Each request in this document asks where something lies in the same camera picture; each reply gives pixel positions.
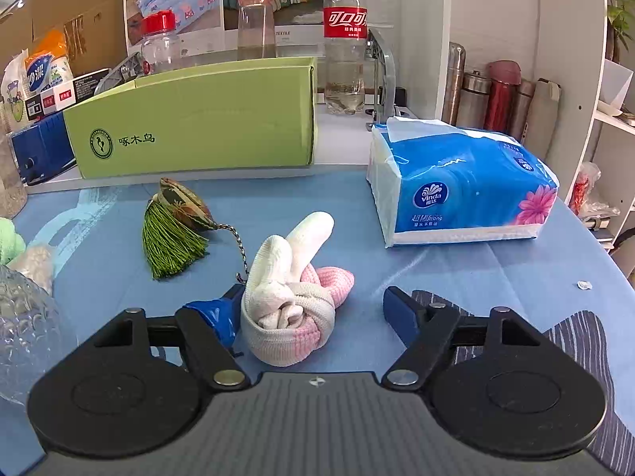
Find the green cardboard box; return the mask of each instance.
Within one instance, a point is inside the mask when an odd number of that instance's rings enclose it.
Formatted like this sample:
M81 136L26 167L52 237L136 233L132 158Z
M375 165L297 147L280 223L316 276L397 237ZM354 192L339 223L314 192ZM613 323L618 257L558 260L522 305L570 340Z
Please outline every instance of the green cardboard box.
M308 165L315 65L237 61L115 87L63 111L77 165L85 178Z

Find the red jar lid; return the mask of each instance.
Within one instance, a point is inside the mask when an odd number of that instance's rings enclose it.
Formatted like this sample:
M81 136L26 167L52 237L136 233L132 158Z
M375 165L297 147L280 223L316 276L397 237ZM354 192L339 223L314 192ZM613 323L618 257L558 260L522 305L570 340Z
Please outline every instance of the red jar lid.
M171 10L160 10L144 18L142 31L144 35L169 32L177 29L177 20Z

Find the glass cup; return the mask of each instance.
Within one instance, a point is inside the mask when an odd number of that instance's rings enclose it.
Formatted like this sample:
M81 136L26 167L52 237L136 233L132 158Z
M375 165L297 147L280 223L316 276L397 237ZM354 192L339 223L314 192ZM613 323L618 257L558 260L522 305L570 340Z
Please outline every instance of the glass cup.
M271 0L238 0L238 60L275 57Z

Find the clear plastic jar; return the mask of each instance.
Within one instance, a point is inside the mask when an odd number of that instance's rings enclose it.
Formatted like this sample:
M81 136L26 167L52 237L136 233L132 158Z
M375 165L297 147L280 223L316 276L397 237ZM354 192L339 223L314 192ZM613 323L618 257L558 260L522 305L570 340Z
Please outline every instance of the clear plastic jar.
M13 218L27 203L27 190L22 183L11 140L0 134L0 216Z
M143 22L144 41L141 55L144 73L153 75L180 68L181 40L175 32L176 18L171 10L160 10Z
M0 397L26 404L34 383L76 347L77 335L53 298L0 265Z

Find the red label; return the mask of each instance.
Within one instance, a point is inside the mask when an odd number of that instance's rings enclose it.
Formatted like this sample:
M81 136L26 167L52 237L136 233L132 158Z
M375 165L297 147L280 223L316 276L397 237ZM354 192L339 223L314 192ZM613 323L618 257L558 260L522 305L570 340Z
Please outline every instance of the red label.
M324 9L324 37L366 39L368 11L361 7L326 7Z
M47 96L42 100L43 107L50 107L52 105L55 105L55 97L53 95Z

